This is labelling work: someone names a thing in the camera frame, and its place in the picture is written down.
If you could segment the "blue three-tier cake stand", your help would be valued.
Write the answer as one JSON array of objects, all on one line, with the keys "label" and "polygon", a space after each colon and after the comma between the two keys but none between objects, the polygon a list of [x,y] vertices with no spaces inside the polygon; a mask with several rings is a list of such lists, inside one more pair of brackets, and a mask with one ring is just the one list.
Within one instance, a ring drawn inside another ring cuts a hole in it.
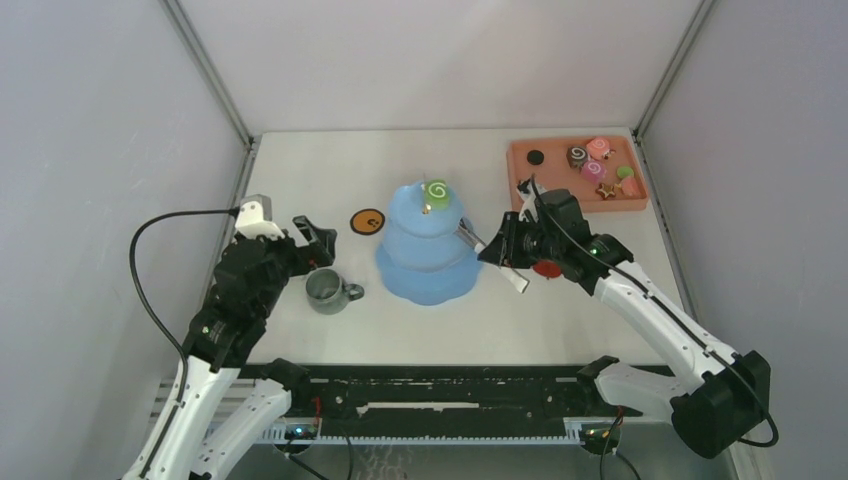
[{"label": "blue three-tier cake stand", "polygon": [[447,209],[426,211],[422,184],[395,190],[387,209],[386,226],[375,252],[384,287],[417,305],[435,306],[468,294],[476,285],[482,263],[456,235],[465,208],[447,183]]}]

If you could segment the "green swirl roll cake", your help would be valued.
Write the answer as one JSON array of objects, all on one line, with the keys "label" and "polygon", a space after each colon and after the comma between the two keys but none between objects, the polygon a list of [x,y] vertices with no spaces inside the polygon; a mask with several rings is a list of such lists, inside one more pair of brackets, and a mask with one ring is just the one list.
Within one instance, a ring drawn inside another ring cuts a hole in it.
[{"label": "green swirl roll cake", "polygon": [[444,210],[450,206],[450,189],[444,180],[426,181],[422,184],[422,191],[426,211]]}]

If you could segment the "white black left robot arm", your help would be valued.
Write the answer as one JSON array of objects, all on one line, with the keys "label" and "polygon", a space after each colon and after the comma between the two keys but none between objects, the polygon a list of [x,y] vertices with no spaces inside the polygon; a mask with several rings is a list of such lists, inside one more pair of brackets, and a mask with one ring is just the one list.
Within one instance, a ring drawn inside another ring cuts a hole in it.
[{"label": "white black left robot arm", "polygon": [[202,443],[232,383],[266,332],[290,279],[333,265],[338,233],[293,218],[304,237],[296,244],[268,220],[240,223],[213,268],[212,284],[189,323],[177,377],[127,479],[213,479],[229,472],[266,425],[284,413],[305,414],[313,394],[306,368],[284,359],[267,364],[257,385],[261,400],[241,406]]}]

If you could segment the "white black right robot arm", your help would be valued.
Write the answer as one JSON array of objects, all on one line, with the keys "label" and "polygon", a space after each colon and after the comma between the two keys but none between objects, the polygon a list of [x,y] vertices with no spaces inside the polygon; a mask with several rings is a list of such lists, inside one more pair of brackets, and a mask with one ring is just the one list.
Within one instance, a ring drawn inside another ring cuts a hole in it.
[{"label": "white black right robot arm", "polygon": [[675,305],[632,252],[610,234],[591,231],[577,199],[565,189],[531,196],[533,206],[508,211],[480,261],[510,269],[540,262],[621,316],[665,362],[667,375],[603,356],[580,372],[578,402],[592,416],[623,407],[671,425],[694,453],[712,459],[762,423],[779,430],[769,409],[771,367],[758,352],[740,354]]}]

